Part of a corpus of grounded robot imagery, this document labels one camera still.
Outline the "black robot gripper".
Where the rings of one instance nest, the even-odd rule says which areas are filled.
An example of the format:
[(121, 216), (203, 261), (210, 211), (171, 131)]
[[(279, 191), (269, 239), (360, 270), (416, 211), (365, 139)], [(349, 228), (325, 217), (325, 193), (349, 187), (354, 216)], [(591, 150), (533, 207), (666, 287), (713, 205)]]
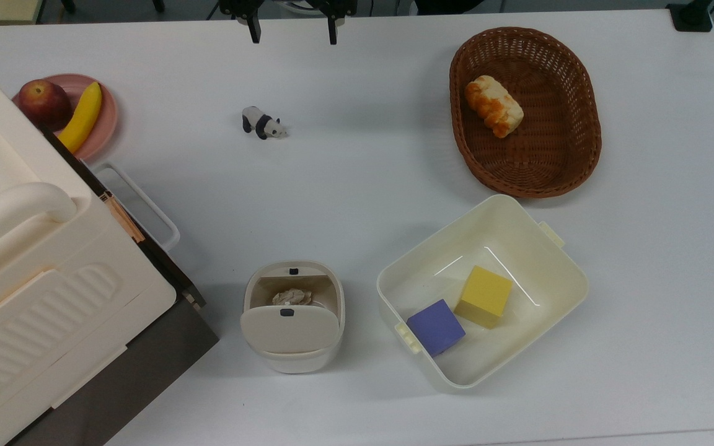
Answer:
[[(226, 15), (246, 19), (250, 39), (253, 43), (260, 43), (262, 30), (256, 12), (265, 1), (219, 1), (221, 12)], [(313, 11), (320, 12), (328, 17), (328, 35), (330, 45), (337, 45), (338, 26), (340, 18), (353, 16), (356, 12), (357, 1), (301, 1), (306, 3)]]

